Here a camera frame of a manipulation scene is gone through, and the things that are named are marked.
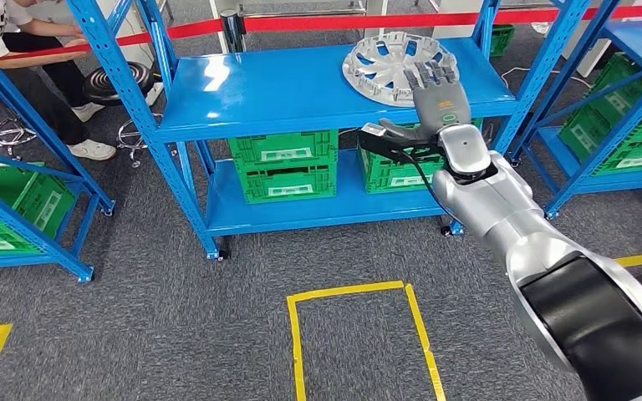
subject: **white sneaker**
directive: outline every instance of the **white sneaker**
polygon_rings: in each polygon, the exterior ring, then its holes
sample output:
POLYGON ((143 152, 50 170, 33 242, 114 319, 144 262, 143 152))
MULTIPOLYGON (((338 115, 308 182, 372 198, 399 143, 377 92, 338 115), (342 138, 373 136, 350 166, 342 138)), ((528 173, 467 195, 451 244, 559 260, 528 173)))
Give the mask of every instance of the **white sneaker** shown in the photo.
POLYGON ((114 146, 101 144, 93 140, 85 140, 77 145, 68 145, 68 148, 73 155, 92 160, 111 159, 117 153, 117 149, 114 146))
POLYGON ((73 107, 73 113, 78 116, 79 120, 84 122, 89 121, 92 118, 94 113, 104 109, 102 104, 87 103, 84 106, 73 107))

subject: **chrome stool base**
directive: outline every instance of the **chrome stool base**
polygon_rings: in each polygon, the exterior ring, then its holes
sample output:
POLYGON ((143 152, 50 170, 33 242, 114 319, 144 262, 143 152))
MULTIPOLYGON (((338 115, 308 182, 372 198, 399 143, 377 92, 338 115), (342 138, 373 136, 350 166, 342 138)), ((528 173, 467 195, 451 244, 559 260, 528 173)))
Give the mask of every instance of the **chrome stool base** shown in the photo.
POLYGON ((21 157, 14 154, 13 147, 30 142, 36 136, 35 132, 26 128, 17 118, 7 118, 0 122, 0 148, 6 146, 8 157, 14 160, 21 160, 21 157))
MULTIPOLYGON (((154 113, 153 115, 156 122, 160 123, 163 114, 154 113)), ((129 158, 131 159, 131 166, 133 168, 141 165, 141 161, 136 159, 136 151, 146 149, 148 146, 146 146, 146 143, 144 143, 144 140, 141 138, 141 134, 139 134, 139 130, 134 125, 134 121, 128 120, 120 127, 117 132, 117 147, 130 150, 129 158)), ((177 154, 178 152, 175 149, 171 150, 171 155, 176 156, 177 154)))

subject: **robotic arm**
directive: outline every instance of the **robotic arm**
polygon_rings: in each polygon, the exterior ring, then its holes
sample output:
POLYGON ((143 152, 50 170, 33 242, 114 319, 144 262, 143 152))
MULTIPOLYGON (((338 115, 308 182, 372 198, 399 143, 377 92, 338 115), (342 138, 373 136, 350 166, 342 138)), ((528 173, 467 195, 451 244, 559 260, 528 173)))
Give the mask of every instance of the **robotic arm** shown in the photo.
POLYGON ((576 372, 590 400, 642 401, 642 286, 544 219, 525 180, 468 124, 466 95, 451 72, 418 63, 405 76, 419 127, 367 124, 361 147, 415 166, 444 155, 446 169, 432 176, 433 196, 494 250, 516 310, 548 358, 576 372))

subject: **black pants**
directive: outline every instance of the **black pants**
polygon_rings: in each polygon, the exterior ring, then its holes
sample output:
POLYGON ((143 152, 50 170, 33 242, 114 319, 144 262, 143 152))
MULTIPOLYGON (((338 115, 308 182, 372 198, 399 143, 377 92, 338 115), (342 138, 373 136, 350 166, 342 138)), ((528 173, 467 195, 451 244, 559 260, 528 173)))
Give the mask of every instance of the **black pants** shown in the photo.
MULTIPOLYGON (((30 33, 5 33, 3 42, 8 50, 19 53, 62 46, 56 38, 30 33)), ((66 145, 88 139, 87 128, 70 109, 89 103, 83 93, 84 76, 77 65, 72 61, 53 63, 44 65, 43 70, 69 104, 54 94, 32 69, 4 69, 3 72, 66 145)))

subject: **stanchion post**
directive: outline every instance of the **stanchion post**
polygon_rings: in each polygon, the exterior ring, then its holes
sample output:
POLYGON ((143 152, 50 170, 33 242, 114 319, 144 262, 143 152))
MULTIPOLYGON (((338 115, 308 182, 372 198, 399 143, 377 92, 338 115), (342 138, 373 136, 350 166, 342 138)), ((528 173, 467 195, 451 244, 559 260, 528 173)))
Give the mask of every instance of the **stanchion post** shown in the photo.
POLYGON ((242 17, 236 10, 220 11, 222 20, 222 35, 225 37, 225 44, 229 53, 241 53, 245 51, 245 25, 242 17))

